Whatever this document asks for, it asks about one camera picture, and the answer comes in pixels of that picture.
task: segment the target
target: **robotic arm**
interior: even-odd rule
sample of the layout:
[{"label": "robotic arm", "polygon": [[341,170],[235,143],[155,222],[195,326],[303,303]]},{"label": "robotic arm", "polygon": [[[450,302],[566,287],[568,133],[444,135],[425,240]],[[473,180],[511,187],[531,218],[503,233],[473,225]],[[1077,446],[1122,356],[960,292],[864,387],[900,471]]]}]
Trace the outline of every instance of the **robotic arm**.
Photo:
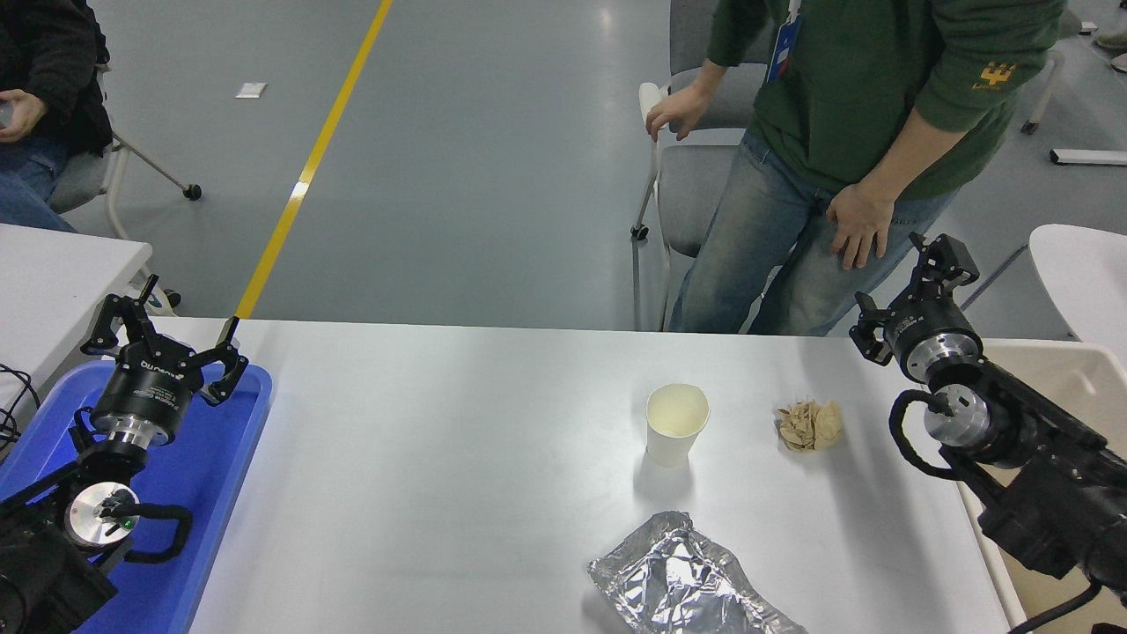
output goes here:
[{"label": "robotic arm", "polygon": [[[983,355],[951,296],[978,277],[962,242],[947,234],[912,241],[920,259],[908,286],[884,310],[857,293],[861,315],[850,330],[866,359],[884,366],[895,358],[905,376],[928,387],[905,392],[893,408],[900,454],[929,475],[965,482],[983,503],[983,534],[1022,565],[1057,579],[1080,566],[1092,597],[1107,587],[1127,606],[1127,463],[1107,439]],[[905,438],[913,402],[928,404],[924,425],[949,468],[926,464]],[[1020,472],[1003,486],[979,464]]]},{"label": "robotic arm", "polygon": [[[72,632],[117,593],[106,575],[119,562],[161,563],[187,543],[192,514],[142,503],[130,482],[144,470],[150,447],[176,440],[192,396],[223,403],[249,363],[233,343],[237,316],[215,348],[201,354],[158,334],[144,311],[156,282],[150,276],[137,298],[106,296],[81,347],[114,357],[116,366],[97,404],[74,413],[69,431],[77,458],[0,502],[0,634]],[[128,343],[119,347],[115,333],[123,324]],[[205,385],[202,369],[213,363],[223,364],[224,375]],[[132,550],[130,534],[141,518],[175,520],[171,545],[159,553]]]}]

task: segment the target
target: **gray floor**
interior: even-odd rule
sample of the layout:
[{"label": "gray floor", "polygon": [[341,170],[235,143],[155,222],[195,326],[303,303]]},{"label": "gray floor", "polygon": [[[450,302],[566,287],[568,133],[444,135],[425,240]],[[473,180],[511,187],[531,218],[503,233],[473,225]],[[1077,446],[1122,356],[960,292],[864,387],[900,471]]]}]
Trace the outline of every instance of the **gray floor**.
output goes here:
[{"label": "gray floor", "polygon": [[[230,314],[379,2],[91,6],[114,54],[116,123],[205,191],[189,203],[131,163],[124,222],[153,244],[181,313]],[[1104,32],[1127,28],[1112,0],[1073,7]],[[254,315],[631,329],[627,227],[648,167],[637,86],[662,80],[666,28],[651,0],[397,0]],[[1047,158],[1054,146],[1127,149],[1127,75],[1088,38],[1059,46],[1065,82],[1041,128],[1024,136],[1015,122],[935,226],[984,271],[1047,222],[1127,232],[1124,168]],[[269,87],[237,100],[243,81]],[[1044,74],[1021,113],[1042,86]],[[97,204],[69,218],[109,234]],[[639,252],[647,328],[658,248],[651,238]],[[894,274],[878,301],[906,280]],[[984,336],[1067,334],[1028,256],[969,316]]]}]

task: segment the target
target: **man's right hand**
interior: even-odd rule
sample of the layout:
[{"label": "man's right hand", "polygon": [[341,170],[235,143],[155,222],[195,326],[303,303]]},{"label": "man's right hand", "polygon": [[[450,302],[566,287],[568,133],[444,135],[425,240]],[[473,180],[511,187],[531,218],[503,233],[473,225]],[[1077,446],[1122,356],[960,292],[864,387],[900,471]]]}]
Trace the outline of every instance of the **man's right hand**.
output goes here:
[{"label": "man's right hand", "polygon": [[650,108],[646,114],[646,131],[649,132],[650,139],[657,141],[657,131],[671,120],[677,120],[681,122],[677,141],[684,140],[696,127],[696,123],[711,101],[712,95],[691,83]]},{"label": "man's right hand", "polygon": [[646,132],[649,137],[657,141],[657,131],[671,120],[681,122],[681,131],[677,132],[677,141],[684,140],[689,133],[696,127],[708,105],[712,102],[712,97],[720,89],[724,73],[727,68],[704,60],[701,64],[696,79],[673,95],[664,98],[646,114]]},{"label": "man's right hand", "polygon": [[6,90],[0,92],[0,99],[11,102],[11,123],[0,127],[0,143],[15,143],[32,133],[43,115],[47,114],[47,105],[42,99],[23,90]]}]

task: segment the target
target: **green sweatshirt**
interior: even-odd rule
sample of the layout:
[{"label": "green sweatshirt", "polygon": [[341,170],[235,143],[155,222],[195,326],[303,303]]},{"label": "green sweatshirt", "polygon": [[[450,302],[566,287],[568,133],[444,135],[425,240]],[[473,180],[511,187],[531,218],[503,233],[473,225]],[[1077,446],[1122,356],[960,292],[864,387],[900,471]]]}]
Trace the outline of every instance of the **green sweatshirt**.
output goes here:
[{"label": "green sweatshirt", "polygon": [[[786,74],[755,98],[748,128],[810,182],[836,191],[884,157],[913,106],[966,136],[902,199],[978,175],[1002,144],[1017,89],[1045,65],[1065,0],[806,0]],[[787,0],[720,0],[708,57],[739,64]]]}]

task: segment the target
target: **gray chair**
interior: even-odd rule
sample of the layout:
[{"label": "gray chair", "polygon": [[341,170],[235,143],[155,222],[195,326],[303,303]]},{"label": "gray chair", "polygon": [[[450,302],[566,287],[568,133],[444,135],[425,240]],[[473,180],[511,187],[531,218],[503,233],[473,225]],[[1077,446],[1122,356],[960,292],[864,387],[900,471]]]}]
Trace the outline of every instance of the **gray chair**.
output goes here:
[{"label": "gray chair", "polygon": [[[1064,39],[1066,37],[1073,37],[1080,33],[1081,21],[1076,17],[1076,14],[1072,12],[1072,9],[1065,9],[1064,14],[1061,16],[1061,27],[1057,30],[1057,41]],[[1045,90],[1041,91],[1041,96],[1037,99],[1037,105],[1033,106],[1032,114],[1026,119],[1026,123],[1021,125],[1021,132],[1024,134],[1032,134],[1037,132],[1037,127],[1041,124],[1041,117],[1045,116],[1045,109],[1049,106],[1049,100],[1053,99],[1053,92],[1056,91],[1057,83],[1061,82],[1061,72],[1064,71],[1064,53],[1059,48],[1050,48],[1048,52],[1048,61],[1053,63],[1053,68],[1049,71],[1048,81],[1045,82]]]},{"label": "gray chair", "polygon": [[[99,68],[99,83],[101,82],[101,75],[108,71],[108,66]],[[55,187],[54,193],[51,194],[51,198],[47,199],[47,204],[51,205],[51,208],[55,213],[66,213],[105,194],[106,217],[109,220],[109,225],[118,238],[128,240],[130,235],[117,215],[117,196],[121,193],[122,179],[125,177],[125,166],[131,154],[136,154],[141,160],[160,172],[161,176],[179,187],[184,197],[189,200],[198,200],[203,195],[199,185],[186,184],[172,176],[154,158],[139,150],[116,125],[113,126],[113,143],[103,151],[103,155],[99,157],[92,152],[83,152],[74,154],[66,161],[66,167],[63,168],[59,185]],[[144,268],[144,271],[147,275],[149,274],[148,267]]]},{"label": "gray chair", "polygon": [[[662,98],[680,90],[695,79],[704,62],[712,14],[718,0],[671,0],[669,5],[669,81],[664,87],[642,83],[638,89],[642,120]],[[766,64],[774,44],[774,33],[765,28],[748,47],[744,62],[729,69],[724,83],[696,130],[737,128],[747,126],[752,117],[752,102],[763,83]],[[665,330],[671,288],[671,253],[675,250],[696,257],[708,233],[720,194],[731,167],[736,145],[703,145],[689,142],[662,146],[655,142],[650,149],[650,169],[642,190],[638,218],[630,229],[631,240],[646,240],[649,226],[642,223],[650,198],[657,207],[657,223],[662,232],[662,267],[664,296],[659,330]],[[638,275],[635,275],[635,306],[640,305]]]}]

